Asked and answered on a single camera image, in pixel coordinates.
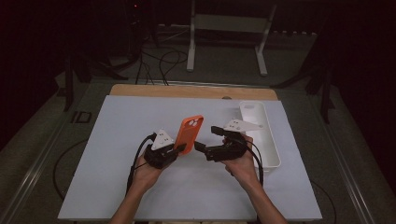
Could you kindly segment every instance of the white tabletop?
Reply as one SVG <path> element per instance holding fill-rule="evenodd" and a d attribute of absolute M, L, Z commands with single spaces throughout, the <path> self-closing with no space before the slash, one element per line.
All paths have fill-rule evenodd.
<path fill-rule="evenodd" d="M 109 219 L 122 201 L 134 155 L 142 140 L 160 129 L 176 138 L 180 122 L 203 115 L 197 141 L 221 144 L 210 126 L 241 119 L 237 100 L 107 96 L 81 157 L 60 219 Z M 288 220 L 320 219 L 299 149 L 279 101 L 263 101 L 281 165 L 264 178 L 264 188 Z M 248 196 L 219 162 L 193 150 L 168 167 L 146 193 L 138 220 L 246 221 L 255 219 Z"/>

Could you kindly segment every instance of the phone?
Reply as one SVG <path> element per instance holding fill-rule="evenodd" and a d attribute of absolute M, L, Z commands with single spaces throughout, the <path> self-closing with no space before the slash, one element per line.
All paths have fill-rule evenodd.
<path fill-rule="evenodd" d="M 182 145 L 186 145 L 186 147 L 183 151 L 179 152 L 179 155 L 186 155 L 192 150 L 195 138 L 197 137 L 203 122 L 204 117 L 202 117 L 201 115 L 185 118 L 181 121 L 174 149 Z"/>

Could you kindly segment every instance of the white tray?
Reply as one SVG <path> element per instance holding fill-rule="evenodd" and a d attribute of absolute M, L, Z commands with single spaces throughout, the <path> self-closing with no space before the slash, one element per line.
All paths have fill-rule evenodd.
<path fill-rule="evenodd" d="M 265 113 L 265 105 L 260 101 L 242 101 L 239 104 L 239 108 L 241 110 L 242 120 L 262 126 L 262 129 L 246 132 L 246 135 L 253 138 L 253 144 L 262 155 L 264 172 L 268 173 L 274 170 L 280 165 L 280 158 Z M 259 167 L 256 161 L 254 161 L 254 165 L 256 168 Z"/>

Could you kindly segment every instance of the white metal frame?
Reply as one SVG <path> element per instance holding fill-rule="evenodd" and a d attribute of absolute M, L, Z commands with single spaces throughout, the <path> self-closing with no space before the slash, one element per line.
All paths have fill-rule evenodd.
<path fill-rule="evenodd" d="M 191 0 L 190 47 L 187 60 L 187 71 L 192 72 L 194 70 L 196 29 L 250 32 L 262 33 L 262 42 L 255 47 L 255 50 L 257 62 L 259 64 L 260 75 L 266 77 L 268 73 L 262 51 L 270 32 L 275 11 L 276 5 L 273 5 L 268 18 L 195 14 L 195 0 Z"/>

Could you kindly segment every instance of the gray floor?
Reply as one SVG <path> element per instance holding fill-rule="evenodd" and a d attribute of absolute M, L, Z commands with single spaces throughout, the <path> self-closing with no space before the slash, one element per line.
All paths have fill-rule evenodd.
<path fill-rule="evenodd" d="M 295 75 L 314 40 L 314 36 L 271 35 L 264 50 L 269 76 L 261 77 L 252 42 L 246 41 L 242 45 L 237 42 L 237 45 L 235 41 L 201 38 L 197 41 L 194 72 L 187 72 L 186 63 L 180 63 L 166 78 L 170 84 L 205 83 L 265 88 Z M 156 57 L 161 57 L 170 50 L 151 49 L 152 46 L 149 41 L 144 51 Z M 186 52 L 188 36 L 181 35 L 164 41 L 162 47 Z M 164 59 L 177 61 L 177 54 L 169 54 Z M 121 61 L 122 59 L 113 60 L 115 63 Z M 144 62 L 149 66 L 153 82 L 161 85 L 159 60 L 145 54 Z M 163 71 L 169 67 L 170 64 L 164 63 Z M 120 72 L 130 78 L 124 83 L 134 83 L 137 69 L 138 63 Z M 147 76 L 147 71 L 142 71 L 140 84 L 146 82 Z M 276 93 L 286 109 L 323 215 L 322 220 L 312 223 L 396 223 L 395 196 L 379 172 L 370 149 L 339 92 L 332 88 L 334 108 L 329 112 L 331 124 L 326 125 L 318 115 L 319 97 L 304 92 L 306 82 L 306 79 L 301 80 L 285 90 L 276 90 Z M 95 72 L 91 84 L 76 83 L 77 99 L 68 114 L 63 112 L 64 98 L 54 95 L 1 151 L 1 223 L 68 223 L 56 218 L 62 199 L 52 184 L 54 165 L 71 148 L 64 154 L 55 172 L 59 189 L 65 195 L 84 149 L 83 141 L 90 136 L 101 104 L 114 83 L 119 82 L 103 77 L 98 72 Z M 74 111 L 91 112 L 93 119 L 89 123 L 71 123 Z M 49 153 L 47 157 L 41 154 L 46 161 L 40 163 L 42 171 L 35 174 L 39 178 L 25 179 L 32 181 L 31 186 L 35 187 L 31 191 L 18 189 L 25 175 L 35 168 L 32 165 L 37 164 L 35 159 L 43 150 Z M 15 209 L 15 216 L 9 214 L 13 208 L 19 208 Z"/>

